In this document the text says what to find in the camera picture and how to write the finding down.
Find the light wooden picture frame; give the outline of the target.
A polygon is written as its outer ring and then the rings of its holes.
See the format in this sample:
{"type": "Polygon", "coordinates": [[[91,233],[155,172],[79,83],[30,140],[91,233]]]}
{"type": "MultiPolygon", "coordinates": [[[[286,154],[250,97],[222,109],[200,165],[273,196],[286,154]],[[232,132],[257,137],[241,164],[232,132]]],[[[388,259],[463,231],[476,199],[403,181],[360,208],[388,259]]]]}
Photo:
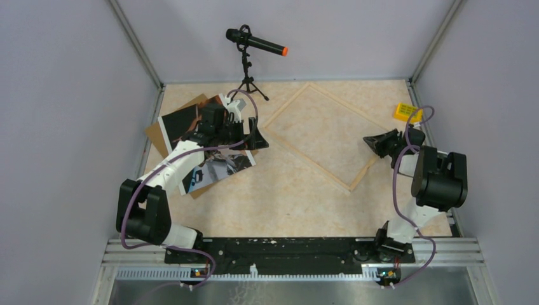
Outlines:
{"type": "Polygon", "coordinates": [[[378,157],[365,132],[387,127],[328,90],[307,83],[264,124],[275,142],[346,193],[352,192],[378,157]]]}

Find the printed photo sheet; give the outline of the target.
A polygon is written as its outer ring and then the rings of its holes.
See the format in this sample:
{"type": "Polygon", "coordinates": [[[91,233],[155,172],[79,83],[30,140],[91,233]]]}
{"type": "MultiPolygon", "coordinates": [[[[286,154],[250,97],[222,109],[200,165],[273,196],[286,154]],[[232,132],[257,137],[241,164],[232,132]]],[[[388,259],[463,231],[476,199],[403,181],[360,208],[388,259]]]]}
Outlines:
{"type": "MultiPolygon", "coordinates": [[[[165,140],[167,152],[170,153],[181,141],[186,132],[194,130],[200,118],[200,111],[207,104],[223,104],[224,95],[211,98],[200,95],[182,108],[166,114],[158,120],[165,140]]],[[[209,152],[203,163],[194,167],[183,179],[179,186],[182,195],[190,194],[196,197],[206,188],[220,180],[224,180],[238,172],[256,164],[250,151],[235,151],[223,149],[209,152]]]]}

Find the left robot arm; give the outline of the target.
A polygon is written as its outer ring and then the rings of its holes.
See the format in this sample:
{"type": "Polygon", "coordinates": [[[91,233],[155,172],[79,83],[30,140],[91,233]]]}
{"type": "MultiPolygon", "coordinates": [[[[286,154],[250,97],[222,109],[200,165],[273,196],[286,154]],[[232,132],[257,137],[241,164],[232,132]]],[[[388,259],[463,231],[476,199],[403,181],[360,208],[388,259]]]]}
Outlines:
{"type": "Polygon", "coordinates": [[[188,262],[203,257],[199,232],[174,224],[168,197],[182,184],[207,154],[218,149],[241,151],[267,148],[269,144],[257,129],[257,117],[249,118],[249,133],[244,131],[241,112],[243,99],[225,104],[208,104],[201,110],[194,129],[186,132],[174,150],[149,173],[137,180],[126,179],[119,189],[116,229],[122,238],[137,238],[150,245],[178,247],[188,262]]]}

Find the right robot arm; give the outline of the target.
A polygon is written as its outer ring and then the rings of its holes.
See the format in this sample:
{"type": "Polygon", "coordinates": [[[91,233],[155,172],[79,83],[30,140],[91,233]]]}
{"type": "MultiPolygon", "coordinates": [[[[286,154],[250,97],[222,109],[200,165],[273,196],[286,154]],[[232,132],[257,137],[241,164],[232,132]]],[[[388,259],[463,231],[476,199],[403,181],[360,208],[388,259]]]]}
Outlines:
{"type": "Polygon", "coordinates": [[[381,262],[406,254],[418,229],[466,200],[467,157],[440,152],[424,145],[425,139],[426,135],[412,126],[403,132],[392,130],[363,138],[374,154],[391,157],[395,176],[412,179],[411,200],[376,233],[372,252],[381,262]]]}

